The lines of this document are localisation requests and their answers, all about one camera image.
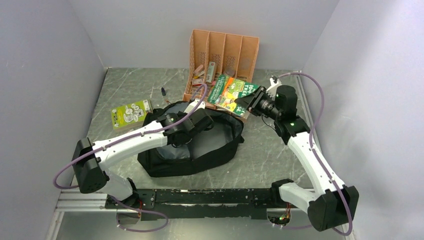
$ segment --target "marble surface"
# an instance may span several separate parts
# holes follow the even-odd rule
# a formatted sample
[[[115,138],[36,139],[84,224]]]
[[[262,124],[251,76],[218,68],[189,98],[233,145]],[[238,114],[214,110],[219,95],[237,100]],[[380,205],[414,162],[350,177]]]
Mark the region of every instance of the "marble surface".
[[[283,72],[256,69],[252,82],[268,87],[270,76]],[[151,99],[154,108],[166,107],[162,87],[171,103],[182,100],[187,80],[188,70],[182,68],[109,68],[88,137],[94,142],[120,134],[112,128],[110,110],[114,107],[144,99]],[[284,84],[296,89],[299,96],[297,114],[306,120],[308,111],[301,100],[298,81],[296,76],[283,79]],[[229,163],[194,175],[150,177],[136,155],[121,161],[111,170],[124,178],[131,178],[137,188],[148,189],[269,188],[272,182],[285,178],[293,179],[300,187],[312,188],[297,157],[260,117],[251,115],[248,118],[242,136],[245,142],[239,145],[236,156]]]

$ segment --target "book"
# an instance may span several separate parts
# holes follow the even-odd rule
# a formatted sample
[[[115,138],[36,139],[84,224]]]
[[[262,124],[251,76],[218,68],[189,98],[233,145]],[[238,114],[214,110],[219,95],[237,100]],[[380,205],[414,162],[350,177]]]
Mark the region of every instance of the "book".
[[[244,117],[246,109],[235,103],[235,100],[253,93],[258,87],[256,84],[221,74],[216,80],[207,101],[218,108]]]
[[[149,99],[111,109],[110,115],[112,117],[113,130],[122,131],[141,126],[147,113],[151,113],[152,110],[152,104]]]

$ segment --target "black cable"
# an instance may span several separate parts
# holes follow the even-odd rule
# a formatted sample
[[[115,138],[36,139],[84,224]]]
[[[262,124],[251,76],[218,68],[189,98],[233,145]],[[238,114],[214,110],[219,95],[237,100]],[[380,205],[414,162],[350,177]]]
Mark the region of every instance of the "black cable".
[[[264,115],[262,115],[262,116],[261,116],[261,118],[262,118],[262,122],[263,122],[265,125],[267,125],[268,127],[270,127],[270,128],[271,128],[272,130],[274,130],[274,131],[276,130],[276,129],[275,129],[275,128],[273,128],[271,125],[269,125],[268,123],[266,123],[266,122],[265,122],[265,120],[264,120]]]

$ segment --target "wire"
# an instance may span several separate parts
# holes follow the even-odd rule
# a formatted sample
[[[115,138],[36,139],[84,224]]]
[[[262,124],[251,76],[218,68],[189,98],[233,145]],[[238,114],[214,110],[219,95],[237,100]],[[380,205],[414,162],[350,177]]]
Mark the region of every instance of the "wire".
[[[117,144],[119,144],[119,143],[122,143],[122,142],[124,142],[124,141],[126,141],[126,140],[128,140],[128,139],[132,139],[132,138],[135,138],[135,137],[138,137],[138,136],[143,136],[143,135],[146,135],[146,134],[154,134],[154,133],[159,133],[159,132],[161,132],[161,131],[165,131],[165,130],[168,130],[168,129],[170,129],[170,128],[173,128],[174,126],[176,126],[176,125],[178,125],[178,124],[180,124],[180,123],[182,123],[182,122],[184,122],[186,119],[188,119],[196,110],[197,110],[197,108],[200,106],[200,104],[203,102],[203,100],[205,99],[205,97],[206,97],[206,94],[207,94],[207,90],[208,90],[208,86],[205,84],[205,83],[203,83],[202,85],[200,85],[200,87],[198,88],[198,89],[196,89],[196,91],[194,92],[194,95],[195,94],[197,94],[197,92],[200,90],[200,89],[204,89],[204,91],[203,91],[203,94],[202,94],[202,96],[201,96],[201,98],[200,98],[200,100],[199,100],[199,102],[196,104],[196,106],[194,106],[194,108],[189,112],[189,113],[187,113],[184,117],[182,117],[180,120],[178,120],[177,122],[175,122],[175,123],[173,123],[173,124],[171,124],[171,125],[168,125],[168,126],[165,126],[165,127],[162,127],[162,128],[159,128],[159,129],[155,129],[155,130],[148,130],[148,131],[145,131],[145,132],[137,132],[137,133],[134,133],[134,134],[131,134],[131,135],[128,135],[128,136],[125,136],[125,137],[123,137],[123,138],[120,138],[120,139],[118,139],[118,140],[116,140],[116,141],[113,141],[113,142],[111,142],[111,143],[108,143],[108,144],[106,144],[105,146],[101,146],[101,147],[99,147],[99,148],[96,148],[96,149],[93,149],[93,150],[91,150],[91,151],[89,151],[89,152],[87,152],[87,153],[85,153],[85,154],[83,154],[83,155],[81,155],[81,156],[79,156],[79,157],[77,157],[77,158],[75,158],[74,160],[72,160],[71,162],[69,162],[68,164],[66,164],[64,167],[62,167],[62,169],[60,169],[57,173],[56,173],[56,175],[54,175],[54,178],[53,178],[53,185],[56,187],[56,188],[58,188],[58,189],[74,189],[74,188],[77,188],[78,187],[78,185],[74,185],[74,186],[61,186],[61,185],[59,185],[58,184],[58,177],[66,170],[66,169],[68,169],[70,166],[72,166],[72,165],[74,165],[74,164],[76,164],[76,163],[78,163],[79,161],[81,161],[81,160],[83,160],[84,158],[86,158],[86,157],[88,157],[88,156],[90,156],[90,155],[92,155],[92,154],[95,154],[95,153],[97,153],[97,152],[99,152],[99,151],[102,151],[103,149],[107,149],[107,148],[110,148],[111,146],[114,146],[114,145],[117,145]],[[121,226],[120,224],[119,224],[119,220],[118,220],[118,214],[116,215],[116,222],[117,222],[117,227],[118,228],[120,228],[120,229],[123,229],[123,230],[126,230],[126,231],[130,231],[130,232],[136,232],[136,233],[149,233],[149,232],[154,232],[154,231],[157,231],[157,230],[160,230],[160,229],[163,229],[164,227],[166,227],[166,225],[168,224],[168,222],[169,222],[169,218],[168,218],[168,216],[166,216],[165,214],[163,214],[163,213],[161,213],[161,212],[157,212],[157,211],[149,211],[149,210],[143,210],[143,209],[136,209],[136,208],[133,208],[133,207],[130,207],[130,206],[128,206],[128,205],[125,205],[125,204],[123,204],[122,202],[120,202],[118,199],[116,199],[114,196],[110,196],[117,204],[119,204],[120,206],[122,206],[122,207],[124,207],[124,208],[126,208],[126,209],[130,209],[130,210],[133,210],[133,211],[136,211],[136,212],[139,212],[139,213],[147,213],[147,214],[155,214],[155,215],[159,215],[159,216],[162,216],[162,217],[164,217],[165,219],[166,219],[166,223],[164,224],[164,225],[162,225],[162,226],[160,226],[160,227],[157,227],[157,228],[154,228],[154,229],[150,229],[150,230],[136,230],[136,229],[130,229],[130,228],[125,228],[125,227],[123,227],[123,226]]]
[[[167,225],[168,225],[168,223],[169,223],[169,221],[170,221],[170,219],[168,218],[168,216],[167,215],[165,215],[165,214],[163,214],[163,213],[161,213],[161,212],[158,212],[158,211],[149,211],[149,210],[143,210],[143,209],[138,209],[138,208],[133,208],[133,207],[130,207],[130,206],[128,206],[128,205],[125,205],[125,204],[123,204],[121,201],[119,201],[118,199],[116,199],[114,196],[110,196],[118,205],[120,205],[120,206],[122,206],[122,207],[124,207],[124,208],[126,208],[126,209],[129,209],[129,210],[133,210],[133,211],[136,211],[136,212],[139,212],[139,213],[146,213],[146,214],[154,214],[154,215],[159,215],[159,216],[162,216],[162,217],[164,217],[165,219],[166,219],[166,222],[162,225],[162,226],[160,226],[160,227],[156,227],[156,228],[153,228],[153,229],[149,229],[149,230],[137,230],[137,229],[132,229],[132,228],[126,228],[126,227],[124,227],[124,226],[122,226],[120,223],[119,223],[119,219],[118,219],[118,214],[116,215],[116,226],[118,227],[118,228],[120,228],[120,229],[122,229],[122,230],[125,230],[125,231],[128,231],[128,232],[134,232],[134,233],[151,233],[151,232],[155,232],[155,231],[158,231],[158,230],[161,230],[161,229],[163,229],[164,227],[166,227]]]
[[[337,184],[337,182],[335,180],[332,180],[333,176],[330,174],[330,171],[326,168],[323,161],[318,156],[317,151],[314,149],[313,142],[312,142],[312,138],[314,136],[315,128],[317,127],[317,124],[320,122],[321,115],[323,115],[323,111],[324,111],[324,91],[323,91],[323,88],[320,86],[320,84],[318,83],[317,80],[315,80],[313,77],[311,77],[310,75],[303,73],[303,72],[288,72],[288,73],[281,74],[278,77],[283,78],[283,77],[287,77],[287,76],[290,76],[290,75],[300,75],[300,76],[304,76],[304,77],[307,77],[308,79],[312,80],[312,82],[314,82],[315,85],[318,87],[319,93],[321,94],[321,108],[319,109],[318,116],[316,117],[316,120],[315,120],[315,122],[313,123],[313,125],[310,129],[309,145],[310,145],[310,149],[312,149],[313,155],[315,156],[319,165],[321,165],[322,169],[324,169],[324,172],[327,174],[328,178],[331,180],[332,184],[334,185],[335,189],[337,190],[338,194],[340,195],[341,201],[343,202],[343,205],[344,205],[344,209],[346,210],[347,220],[349,222],[349,228],[348,228],[347,232],[342,232],[342,231],[336,229],[335,227],[333,227],[332,229],[342,236],[349,236],[352,233],[352,230],[353,230],[353,220],[352,220],[351,210],[349,209],[348,203],[346,201],[345,196],[342,193],[342,190],[340,190],[340,187]],[[285,228],[286,229],[295,229],[295,228],[296,229],[303,229],[303,228],[300,228],[300,227],[291,227],[291,228],[285,227]]]
[[[275,128],[273,128],[271,125],[269,125],[268,123],[266,123],[265,122],[265,120],[264,120],[264,115],[262,115],[260,118],[262,118],[262,122],[265,124],[265,125],[267,125],[268,127],[270,127],[272,130],[276,130]]]

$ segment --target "black bag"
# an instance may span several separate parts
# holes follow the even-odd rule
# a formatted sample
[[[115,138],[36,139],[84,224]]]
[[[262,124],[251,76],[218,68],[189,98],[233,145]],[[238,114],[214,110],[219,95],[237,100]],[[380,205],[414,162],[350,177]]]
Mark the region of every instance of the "black bag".
[[[175,102],[164,109],[148,113],[143,126],[165,113],[184,112],[186,101]],[[243,143],[244,124],[236,117],[206,108],[213,119],[213,128],[197,134],[193,140],[180,147],[166,145],[138,154],[138,161],[151,177],[173,177],[196,174],[228,163],[236,155],[239,143]]]

